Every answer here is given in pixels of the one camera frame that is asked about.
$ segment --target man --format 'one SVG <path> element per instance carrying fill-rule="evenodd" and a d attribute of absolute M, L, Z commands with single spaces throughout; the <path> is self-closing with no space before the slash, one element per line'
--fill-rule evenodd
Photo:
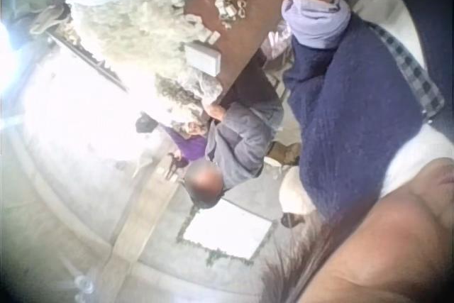
<path fill-rule="evenodd" d="M 300 178 L 325 219 L 402 186 L 436 158 L 454 158 L 452 4 L 403 1 L 409 10 L 402 0 L 382 10 L 373 2 L 389 15 L 375 24 L 344 0 L 284 2 Z"/>
<path fill-rule="evenodd" d="M 453 279 L 453 0 L 354 7 L 375 25 L 341 0 L 283 6 L 300 178 L 321 227 L 289 271 L 270 271 L 262 302 L 438 302 Z"/>
<path fill-rule="evenodd" d="M 212 121 L 208 129 L 192 127 L 195 143 L 170 132 L 183 157 L 205 156 L 189 167 L 185 177 L 189 195 L 201 208 L 213 207 L 226 190 L 258 177 L 267 155 L 281 164 L 295 163 L 299 144 L 273 143 L 283 118 L 282 103 L 262 71 L 258 55 L 241 72 L 221 105 L 204 108 Z M 200 136 L 204 134 L 206 146 L 201 153 Z"/>

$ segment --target shoe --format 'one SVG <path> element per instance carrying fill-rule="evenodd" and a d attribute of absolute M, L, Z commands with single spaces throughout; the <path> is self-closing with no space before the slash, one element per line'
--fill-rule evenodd
<path fill-rule="evenodd" d="M 287 146 L 275 141 L 265 157 L 265 162 L 275 167 L 297 165 L 300 152 L 301 143 L 293 143 Z"/>

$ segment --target wooden table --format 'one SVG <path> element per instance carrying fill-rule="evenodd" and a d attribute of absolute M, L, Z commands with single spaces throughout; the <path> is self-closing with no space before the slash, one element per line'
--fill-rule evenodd
<path fill-rule="evenodd" d="M 218 18 L 215 0 L 188 0 L 185 13 L 201 16 L 204 25 L 221 34 L 216 48 L 221 51 L 221 72 L 218 79 L 226 93 L 251 57 L 261 46 L 267 34 L 281 20 L 283 0 L 248 0 L 246 18 L 233 22 L 226 30 Z"/>

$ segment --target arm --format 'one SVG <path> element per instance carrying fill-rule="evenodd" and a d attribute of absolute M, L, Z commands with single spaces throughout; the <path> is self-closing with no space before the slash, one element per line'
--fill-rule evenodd
<path fill-rule="evenodd" d="M 237 161 L 249 171 L 259 170 L 272 141 L 272 131 L 251 110 L 239 103 L 231 105 L 222 123 L 241 136 L 235 147 Z"/>
<path fill-rule="evenodd" d="M 293 32 L 293 68 L 285 75 L 289 104 L 303 123 L 315 107 L 323 79 L 350 22 L 344 0 L 285 0 L 282 16 Z"/>
<path fill-rule="evenodd" d="M 166 126 L 162 127 L 172 138 L 175 145 L 177 145 L 183 157 L 189 161 L 193 161 L 204 156 L 206 139 L 203 136 L 193 136 L 189 139 L 185 139 L 174 129 Z"/>

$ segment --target floor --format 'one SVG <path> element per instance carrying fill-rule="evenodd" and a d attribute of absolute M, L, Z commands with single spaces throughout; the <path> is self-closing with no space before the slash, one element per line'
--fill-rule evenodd
<path fill-rule="evenodd" d="M 290 232 L 279 226 L 273 230 L 252 265 L 221 258 L 207 266 L 204 249 L 177 243 L 192 203 L 184 189 L 162 177 L 165 156 L 173 148 L 169 138 L 159 130 L 146 139 L 132 137 L 119 124 L 135 120 L 133 105 L 99 75 L 62 73 L 46 65 L 26 80 L 24 96 L 4 102 L 4 115 L 41 113 L 32 124 L 2 132 L 1 252 L 12 288 L 34 302 L 73 302 L 76 290 L 53 285 L 72 278 L 58 258 L 63 255 L 83 273 L 95 269 L 96 291 L 86 295 L 88 303 L 253 302 L 266 262 L 276 258 L 277 249 L 288 249 Z M 77 89 L 86 84 L 82 74 L 92 77 L 90 84 L 98 83 L 96 91 Z M 65 95 L 53 97 L 51 84 L 60 84 Z M 26 94 L 39 92 L 45 96 L 26 100 Z M 86 121 L 78 114 L 81 107 Z M 102 121 L 104 116 L 116 118 Z M 81 128 L 78 122 L 93 126 Z M 297 141 L 297 124 L 288 107 L 284 127 L 279 139 Z M 65 129 L 77 130 L 78 139 L 51 138 Z M 108 143 L 101 139 L 113 130 L 115 137 Z M 138 142 L 131 143 L 132 138 Z M 126 153 L 124 168 L 116 167 L 118 153 L 106 154 L 111 145 L 122 155 L 133 149 Z M 132 178 L 138 146 L 154 162 Z M 260 178 L 231 190 L 226 199 L 276 221 L 282 215 L 278 191 L 283 176 L 267 166 Z"/>

